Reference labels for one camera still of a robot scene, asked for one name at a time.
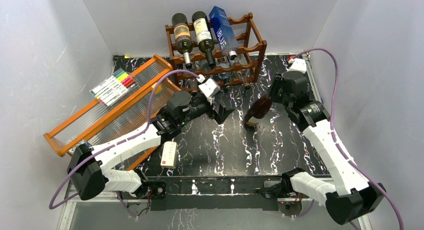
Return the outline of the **dark red gold-capped bottle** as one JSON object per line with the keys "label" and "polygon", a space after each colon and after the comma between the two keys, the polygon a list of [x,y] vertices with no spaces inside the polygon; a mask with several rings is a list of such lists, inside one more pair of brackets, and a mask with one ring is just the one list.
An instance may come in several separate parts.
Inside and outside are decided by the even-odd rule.
{"label": "dark red gold-capped bottle", "polygon": [[256,100],[246,112],[243,123],[246,127],[256,126],[263,119],[271,108],[272,100],[268,95],[264,95]]}

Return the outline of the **orange wooden tiered shelf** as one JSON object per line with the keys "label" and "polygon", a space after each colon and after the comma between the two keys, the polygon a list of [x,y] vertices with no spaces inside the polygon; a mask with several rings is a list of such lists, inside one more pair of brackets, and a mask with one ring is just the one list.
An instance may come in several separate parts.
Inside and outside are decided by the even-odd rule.
{"label": "orange wooden tiered shelf", "polygon": [[149,98],[155,84],[173,70],[170,63],[154,55],[146,63],[130,73],[134,83],[119,99],[106,106],[92,100],[59,126],[43,135],[46,142],[60,157],[72,155],[77,144],[87,142],[98,145],[114,140],[139,127],[148,120],[148,113],[155,116],[167,100],[179,88],[166,78],[154,93],[151,110]]}

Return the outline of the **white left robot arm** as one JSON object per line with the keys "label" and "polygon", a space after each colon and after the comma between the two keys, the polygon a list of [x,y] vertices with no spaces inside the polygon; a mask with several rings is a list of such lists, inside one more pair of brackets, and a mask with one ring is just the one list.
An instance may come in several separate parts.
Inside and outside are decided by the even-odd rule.
{"label": "white left robot arm", "polygon": [[137,169],[116,170],[118,163],[145,150],[160,146],[179,135],[190,121],[206,114],[217,124],[222,124],[235,110],[198,93],[194,97],[187,91],[174,92],[155,117],[138,129],[110,142],[88,147],[79,145],[68,165],[70,181],[81,200],[89,200],[102,192],[127,192],[136,198],[163,199],[166,184],[149,181]]}

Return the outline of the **white box with red label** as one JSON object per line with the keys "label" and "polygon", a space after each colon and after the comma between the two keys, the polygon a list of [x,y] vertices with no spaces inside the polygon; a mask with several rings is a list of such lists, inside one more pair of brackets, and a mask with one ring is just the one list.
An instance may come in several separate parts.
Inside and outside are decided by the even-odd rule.
{"label": "white box with red label", "polygon": [[163,144],[160,165],[162,168],[175,168],[177,164],[177,143],[167,141]]}

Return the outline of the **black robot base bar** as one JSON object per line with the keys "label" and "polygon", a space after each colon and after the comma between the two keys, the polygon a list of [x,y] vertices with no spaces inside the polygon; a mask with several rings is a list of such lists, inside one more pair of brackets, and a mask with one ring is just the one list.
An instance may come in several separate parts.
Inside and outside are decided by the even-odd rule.
{"label": "black robot base bar", "polygon": [[308,196],[288,193],[279,176],[148,177],[134,193],[120,196],[147,203],[152,211],[171,209],[262,209],[296,215]]}

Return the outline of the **colour marker pen pack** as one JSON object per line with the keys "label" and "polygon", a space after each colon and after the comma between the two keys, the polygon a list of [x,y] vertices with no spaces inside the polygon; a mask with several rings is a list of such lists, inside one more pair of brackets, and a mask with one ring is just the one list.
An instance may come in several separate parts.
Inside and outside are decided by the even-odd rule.
{"label": "colour marker pen pack", "polygon": [[113,105],[137,85],[130,74],[120,68],[89,92],[105,107]]}

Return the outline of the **clear bottle with gold cap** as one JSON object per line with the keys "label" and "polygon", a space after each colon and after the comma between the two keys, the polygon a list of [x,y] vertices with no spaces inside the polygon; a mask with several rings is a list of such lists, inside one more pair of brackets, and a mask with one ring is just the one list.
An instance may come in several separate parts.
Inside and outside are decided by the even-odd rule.
{"label": "clear bottle with gold cap", "polygon": [[[188,69],[188,70],[191,71],[191,72],[195,72],[196,71],[195,64],[192,63],[190,69]],[[197,81],[197,78],[196,77],[194,77],[194,78],[187,78],[185,80],[185,82],[186,82],[186,86],[188,88],[191,88],[191,91],[190,91],[191,95],[193,97],[196,96],[198,94],[198,81]]]}

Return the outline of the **green bottle with white label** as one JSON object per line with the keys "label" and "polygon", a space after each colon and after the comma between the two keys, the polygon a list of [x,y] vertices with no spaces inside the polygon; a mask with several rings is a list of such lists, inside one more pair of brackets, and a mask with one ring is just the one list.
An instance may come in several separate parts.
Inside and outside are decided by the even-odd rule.
{"label": "green bottle with white label", "polygon": [[202,53],[205,54],[208,66],[210,68],[214,68],[216,66],[213,57],[215,42],[212,38],[207,16],[205,12],[197,11],[192,15],[191,19],[195,31],[198,48]]}

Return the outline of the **green bottle with tan label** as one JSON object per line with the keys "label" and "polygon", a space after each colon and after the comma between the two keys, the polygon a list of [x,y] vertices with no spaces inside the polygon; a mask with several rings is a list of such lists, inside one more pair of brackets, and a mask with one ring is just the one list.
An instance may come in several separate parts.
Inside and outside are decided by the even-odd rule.
{"label": "green bottle with tan label", "polygon": [[187,17],[183,13],[176,13],[173,15],[171,21],[173,25],[176,49],[183,55],[185,67],[187,69],[191,69],[193,66],[191,61],[193,43]]}

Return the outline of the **blue square bottle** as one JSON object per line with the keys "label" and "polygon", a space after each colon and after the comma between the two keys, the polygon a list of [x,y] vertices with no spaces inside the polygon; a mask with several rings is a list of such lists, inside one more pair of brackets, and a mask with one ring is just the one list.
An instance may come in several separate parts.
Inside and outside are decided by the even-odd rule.
{"label": "blue square bottle", "polygon": [[239,44],[224,9],[214,6],[209,18],[221,53],[234,61],[237,58]]}

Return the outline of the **yellow block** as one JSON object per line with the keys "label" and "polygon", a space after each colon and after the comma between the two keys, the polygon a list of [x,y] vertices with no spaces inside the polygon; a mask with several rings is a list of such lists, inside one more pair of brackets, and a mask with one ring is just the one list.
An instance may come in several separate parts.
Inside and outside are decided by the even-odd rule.
{"label": "yellow block", "polygon": [[162,90],[161,84],[155,84],[152,88],[154,89],[155,94],[158,94]]}

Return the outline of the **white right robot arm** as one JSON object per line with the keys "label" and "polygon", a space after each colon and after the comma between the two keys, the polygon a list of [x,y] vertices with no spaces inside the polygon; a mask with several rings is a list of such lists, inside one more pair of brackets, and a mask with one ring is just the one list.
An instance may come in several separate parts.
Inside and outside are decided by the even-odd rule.
{"label": "white right robot arm", "polygon": [[268,94],[284,106],[289,119],[310,141],[329,171],[333,182],[311,176],[301,168],[282,174],[280,189],[288,197],[305,194],[324,205],[331,218],[343,225],[373,212],[381,203],[384,186],[372,184],[350,162],[352,158],[331,130],[331,116],[324,105],[310,98],[309,81],[304,73],[276,74]]}

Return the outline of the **blue white tape roll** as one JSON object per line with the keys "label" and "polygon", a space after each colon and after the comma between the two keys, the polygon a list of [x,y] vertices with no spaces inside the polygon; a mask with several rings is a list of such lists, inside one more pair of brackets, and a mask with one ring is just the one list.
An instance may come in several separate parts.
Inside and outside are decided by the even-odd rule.
{"label": "blue white tape roll", "polygon": [[80,145],[82,145],[82,144],[86,144],[87,143],[87,141],[85,141],[85,140],[82,140],[82,141],[80,141],[79,143],[77,143],[76,145],[74,145],[68,152],[70,153],[70,154],[73,154],[74,152],[75,152],[75,150],[80,146]]}

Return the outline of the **clear bottle with cork cap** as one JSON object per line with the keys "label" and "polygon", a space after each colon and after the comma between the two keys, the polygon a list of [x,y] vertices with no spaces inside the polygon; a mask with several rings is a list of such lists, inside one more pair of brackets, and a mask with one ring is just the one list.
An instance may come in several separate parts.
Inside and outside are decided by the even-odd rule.
{"label": "clear bottle with cork cap", "polygon": [[[239,55],[237,57],[237,62],[241,65],[247,65],[247,60],[245,58],[245,56],[243,54]],[[243,70],[239,70],[237,71],[237,76],[239,79],[241,79],[244,89],[247,91],[249,89],[251,89],[251,84],[248,80],[249,76],[250,76],[250,69],[243,69]]]}

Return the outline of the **clear bottle without cap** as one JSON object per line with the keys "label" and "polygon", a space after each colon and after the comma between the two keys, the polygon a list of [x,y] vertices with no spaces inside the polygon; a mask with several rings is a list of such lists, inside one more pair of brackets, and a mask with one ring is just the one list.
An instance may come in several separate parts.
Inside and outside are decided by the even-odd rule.
{"label": "clear bottle without cap", "polygon": [[199,85],[202,86],[202,88],[212,90],[215,88],[216,83],[213,78],[211,78],[209,75],[206,75],[210,70],[208,67],[201,67],[200,68],[200,79],[199,79]]}

